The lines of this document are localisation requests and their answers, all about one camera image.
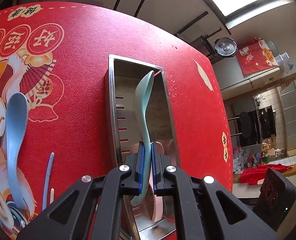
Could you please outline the blue chopstick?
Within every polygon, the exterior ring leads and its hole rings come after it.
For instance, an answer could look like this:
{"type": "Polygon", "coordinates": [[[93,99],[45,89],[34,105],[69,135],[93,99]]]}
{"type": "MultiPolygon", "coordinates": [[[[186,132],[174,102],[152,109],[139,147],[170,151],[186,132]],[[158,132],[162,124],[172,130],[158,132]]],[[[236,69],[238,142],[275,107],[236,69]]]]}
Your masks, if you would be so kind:
{"type": "Polygon", "coordinates": [[[43,190],[43,196],[42,196],[42,210],[44,210],[47,207],[47,199],[48,199],[48,187],[49,187],[49,180],[51,176],[51,170],[53,166],[53,160],[54,160],[55,153],[52,152],[49,156],[47,169],[46,169],[46,175],[45,175],[45,182],[44,182],[44,190],[43,190]]]}

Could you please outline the green plastic spoon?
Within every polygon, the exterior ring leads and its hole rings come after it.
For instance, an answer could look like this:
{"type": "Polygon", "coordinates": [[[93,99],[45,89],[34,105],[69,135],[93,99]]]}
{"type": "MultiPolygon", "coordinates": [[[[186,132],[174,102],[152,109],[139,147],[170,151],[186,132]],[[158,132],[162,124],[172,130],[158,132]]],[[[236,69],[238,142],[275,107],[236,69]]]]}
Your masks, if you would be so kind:
{"type": "Polygon", "coordinates": [[[139,205],[144,200],[149,185],[151,170],[151,140],[146,123],[146,109],[151,96],[153,81],[154,71],[150,71],[139,81],[135,90],[134,111],[144,143],[144,158],[143,168],[141,168],[141,171],[143,172],[142,190],[138,196],[135,196],[131,200],[132,206],[139,205]]]}

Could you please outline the pink plastic spoon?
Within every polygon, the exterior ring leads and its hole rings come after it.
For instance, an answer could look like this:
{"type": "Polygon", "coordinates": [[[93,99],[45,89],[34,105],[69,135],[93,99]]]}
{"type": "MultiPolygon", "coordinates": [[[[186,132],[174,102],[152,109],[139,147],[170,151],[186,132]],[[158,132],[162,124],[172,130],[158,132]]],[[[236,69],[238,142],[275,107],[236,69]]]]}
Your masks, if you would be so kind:
{"type": "Polygon", "coordinates": [[[145,197],[149,197],[147,208],[151,221],[157,222],[161,220],[163,216],[163,198],[154,194],[152,169],[150,170],[149,187],[147,188],[145,197]]]}

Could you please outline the stainless steel utensil tray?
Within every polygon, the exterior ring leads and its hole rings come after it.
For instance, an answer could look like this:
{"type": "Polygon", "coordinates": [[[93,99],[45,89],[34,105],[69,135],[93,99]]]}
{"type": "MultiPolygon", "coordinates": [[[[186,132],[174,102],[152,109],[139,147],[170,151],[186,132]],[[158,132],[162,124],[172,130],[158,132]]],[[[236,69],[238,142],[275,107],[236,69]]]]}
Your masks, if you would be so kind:
{"type": "MultiPolygon", "coordinates": [[[[113,166],[121,165],[129,154],[138,151],[141,133],[133,101],[137,84],[150,71],[155,73],[146,110],[150,139],[159,144],[159,152],[169,156],[173,164],[181,165],[164,69],[154,64],[111,54],[108,57],[108,71],[105,75],[105,101],[113,166]]],[[[175,232],[172,198],[162,198],[162,219],[152,222],[147,208],[149,197],[145,197],[137,206],[131,205],[130,197],[124,197],[124,218],[131,237],[166,239],[175,232]]]]}

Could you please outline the blue plastic spoon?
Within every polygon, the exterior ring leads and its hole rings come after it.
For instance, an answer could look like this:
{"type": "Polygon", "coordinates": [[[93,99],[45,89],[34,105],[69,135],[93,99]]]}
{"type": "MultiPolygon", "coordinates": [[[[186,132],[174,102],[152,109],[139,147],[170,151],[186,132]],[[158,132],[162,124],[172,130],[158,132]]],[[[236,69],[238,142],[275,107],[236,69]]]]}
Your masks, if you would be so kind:
{"type": "Polygon", "coordinates": [[[21,92],[14,93],[6,110],[7,172],[10,192],[16,206],[26,209],[17,175],[17,159],[28,122],[28,102],[21,92]]]}

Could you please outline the red printed table mat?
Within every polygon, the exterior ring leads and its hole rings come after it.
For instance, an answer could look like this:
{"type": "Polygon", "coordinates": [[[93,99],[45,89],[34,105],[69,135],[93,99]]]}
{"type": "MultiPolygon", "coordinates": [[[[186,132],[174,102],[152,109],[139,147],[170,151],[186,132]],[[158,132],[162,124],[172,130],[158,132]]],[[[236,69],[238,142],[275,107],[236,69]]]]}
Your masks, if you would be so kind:
{"type": "Polygon", "coordinates": [[[169,102],[153,113],[159,141],[172,144],[181,167],[194,177],[214,176],[232,190],[231,143],[214,69],[206,56],[179,38],[121,12],[68,2],[24,4],[0,11],[0,231],[16,239],[42,211],[50,155],[50,186],[61,194],[85,174],[112,167],[105,106],[110,55],[163,68],[169,102]],[[28,125],[17,162],[27,209],[9,189],[6,107],[16,92],[28,100],[28,125]]]}

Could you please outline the red hanging cloth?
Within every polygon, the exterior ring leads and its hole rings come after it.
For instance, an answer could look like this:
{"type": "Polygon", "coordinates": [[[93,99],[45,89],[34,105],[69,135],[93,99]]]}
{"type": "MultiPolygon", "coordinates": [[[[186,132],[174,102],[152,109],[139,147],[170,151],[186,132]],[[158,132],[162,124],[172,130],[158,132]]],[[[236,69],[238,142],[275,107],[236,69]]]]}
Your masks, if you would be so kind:
{"type": "Polygon", "coordinates": [[[237,61],[243,75],[250,75],[268,68],[277,67],[277,61],[262,38],[250,37],[237,45],[237,61]]]}

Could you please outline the silver pressure cooker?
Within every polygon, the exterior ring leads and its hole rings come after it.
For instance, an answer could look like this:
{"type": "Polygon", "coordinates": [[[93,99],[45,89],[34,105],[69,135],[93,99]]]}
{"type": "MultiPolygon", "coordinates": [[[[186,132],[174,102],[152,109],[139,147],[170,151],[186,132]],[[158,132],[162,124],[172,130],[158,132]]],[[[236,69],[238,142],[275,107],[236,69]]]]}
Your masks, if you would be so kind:
{"type": "Polygon", "coordinates": [[[237,43],[229,37],[222,37],[215,41],[215,51],[222,57],[234,57],[237,54],[237,43]]]}

